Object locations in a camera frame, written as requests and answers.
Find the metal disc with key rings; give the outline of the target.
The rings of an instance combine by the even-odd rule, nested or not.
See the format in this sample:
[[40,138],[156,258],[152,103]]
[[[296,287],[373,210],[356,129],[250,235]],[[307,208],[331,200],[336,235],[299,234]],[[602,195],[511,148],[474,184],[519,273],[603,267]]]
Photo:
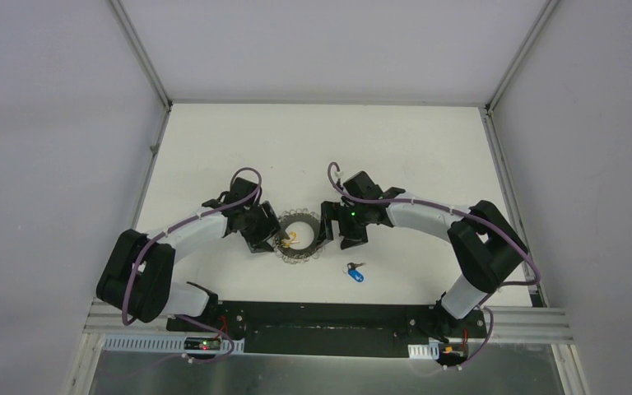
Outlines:
[[320,258],[323,248],[318,243],[320,216],[316,212],[306,208],[283,211],[278,216],[278,223],[285,236],[273,237],[277,258],[291,265]]

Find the yellow key tag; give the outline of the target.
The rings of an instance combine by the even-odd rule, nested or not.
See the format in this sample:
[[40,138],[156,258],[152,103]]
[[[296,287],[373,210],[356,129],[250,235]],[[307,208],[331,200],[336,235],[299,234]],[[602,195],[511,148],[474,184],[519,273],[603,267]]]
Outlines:
[[295,232],[290,232],[288,234],[288,238],[286,239],[287,244],[298,244],[299,240],[297,238],[297,234]]

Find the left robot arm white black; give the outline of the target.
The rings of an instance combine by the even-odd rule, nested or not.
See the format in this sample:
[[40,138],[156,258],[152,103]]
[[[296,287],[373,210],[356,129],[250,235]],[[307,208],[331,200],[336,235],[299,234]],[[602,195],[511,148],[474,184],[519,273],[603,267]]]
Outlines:
[[95,288],[98,299],[119,309],[126,325],[149,323],[163,315],[184,315],[197,332],[210,332],[218,311],[213,292],[173,278],[174,266],[200,248],[240,234],[252,253],[271,252],[283,235],[270,202],[261,202],[260,184],[234,178],[228,190],[204,202],[199,211],[165,228],[120,234]]

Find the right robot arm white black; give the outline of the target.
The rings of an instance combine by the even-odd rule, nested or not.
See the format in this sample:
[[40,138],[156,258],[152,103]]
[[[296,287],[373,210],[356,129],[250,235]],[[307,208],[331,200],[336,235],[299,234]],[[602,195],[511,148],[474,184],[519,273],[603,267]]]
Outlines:
[[469,313],[498,289],[511,286],[509,275],[531,262],[527,246],[492,202],[452,206],[403,188],[382,190],[365,171],[343,179],[336,162],[329,164],[327,175],[341,199],[321,205],[318,246],[335,238],[341,249],[367,244],[370,225],[416,230],[451,245],[461,275],[433,307],[435,329],[445,337],[463,331]]

